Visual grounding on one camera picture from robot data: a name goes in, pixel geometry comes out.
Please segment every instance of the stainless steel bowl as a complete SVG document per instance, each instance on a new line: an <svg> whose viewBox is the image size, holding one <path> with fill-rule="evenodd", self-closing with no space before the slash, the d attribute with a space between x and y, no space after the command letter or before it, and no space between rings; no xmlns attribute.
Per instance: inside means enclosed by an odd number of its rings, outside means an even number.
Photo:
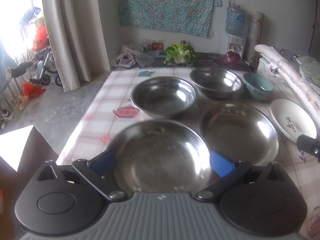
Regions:
<svg viewBox="0 0 320 240"><path fill-rule="evenodd" d="M116 157L115 176L124 192L191 192L209 184L209 150L190 128L150 120L120 132L108 150Z"/></svg>
<svg viewBox="0 0 320 240"><path fill-rule="evenodd" d="M279 149L278 135L270 120L244 104L219 104L201 119L200 131L210 150L235 161L264 166Z"/></svg>
<svg viewBox="0 0 320 240"><path fill-rule="evenodd" d="M138 84L131 94L132 103L154 118L171 118L190 108L197 89L175 77L156 77Z"/></svg>
<svg viewBox="0 0 320 240"><path fill-rule="evenodd" d="M190 78L198 89L211 99L228 98L242 87L240 77L217 67L196 68L190 73Z"/></svg>

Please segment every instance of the lettuce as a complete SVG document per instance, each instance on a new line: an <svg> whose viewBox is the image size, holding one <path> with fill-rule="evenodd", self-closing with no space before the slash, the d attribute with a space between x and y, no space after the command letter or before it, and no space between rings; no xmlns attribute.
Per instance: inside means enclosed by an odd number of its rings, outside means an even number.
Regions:
<svg viewBox="0 0 320 240"><path fill-rule="evenodd" d="M165 49L167 55L164 64L167 64L172 58L176 64L191 64L196 61L195 50L188 44L172 44Z"/></svg>

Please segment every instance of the green bowl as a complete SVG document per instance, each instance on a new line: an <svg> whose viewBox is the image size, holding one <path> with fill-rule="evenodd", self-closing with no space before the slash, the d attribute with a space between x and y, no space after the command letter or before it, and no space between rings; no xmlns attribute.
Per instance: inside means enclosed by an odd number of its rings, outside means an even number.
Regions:
<svg viewBox="0 0 320 240"><path fill-rule="evenodd" d="M269 79L257 73L244 74L243 81L249 96L255 100L264 101L275 90Z"/></svg>

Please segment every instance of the plaid tablecloth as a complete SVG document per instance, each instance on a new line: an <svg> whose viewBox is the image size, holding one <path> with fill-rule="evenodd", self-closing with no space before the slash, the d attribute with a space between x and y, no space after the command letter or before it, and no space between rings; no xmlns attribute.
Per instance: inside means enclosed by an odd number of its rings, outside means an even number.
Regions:
<svg viewBox="0 0 320 240"><path fill-rule="evenodd" d="M90 160L106 150L110 140L118 132L134 123L151 119L144 112L130 106L131 91L138 83L158 76L174 76L191 82L190 72L190 68L113 71L73 131L57 160L57 164L71 164L80 158ZM243 77L243 73L234 72ZM245 102L262 111L269 119L271 119L269 104L277 98L288 99L304 108L281 78L269 78L275 84L276 89L268 101L254 101L245 93L241 93L229 101ZM212 104L215 104L213 100L209 100L199 93L198 106L191 113L180 117L178 121L196 129L194 124ZM294 143L277 128L276 130L279 135L279 153L276 160L282 164L308 205L307 219L300 233L307 239L320 239L320 164L315 157L308 154L302 155Z"/></svg>

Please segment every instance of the white plate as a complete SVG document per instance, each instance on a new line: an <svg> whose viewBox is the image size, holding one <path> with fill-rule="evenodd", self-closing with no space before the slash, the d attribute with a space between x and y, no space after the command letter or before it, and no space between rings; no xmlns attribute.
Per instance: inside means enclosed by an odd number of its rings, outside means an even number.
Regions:
<svg viewBox="0 0 320 240"><path fill-rule="evenodd" d="M302 134L316 139L316 126L300 106L280 98L272 101L270 107L273 121L291 141L297 143L297 138Z"/></svg>

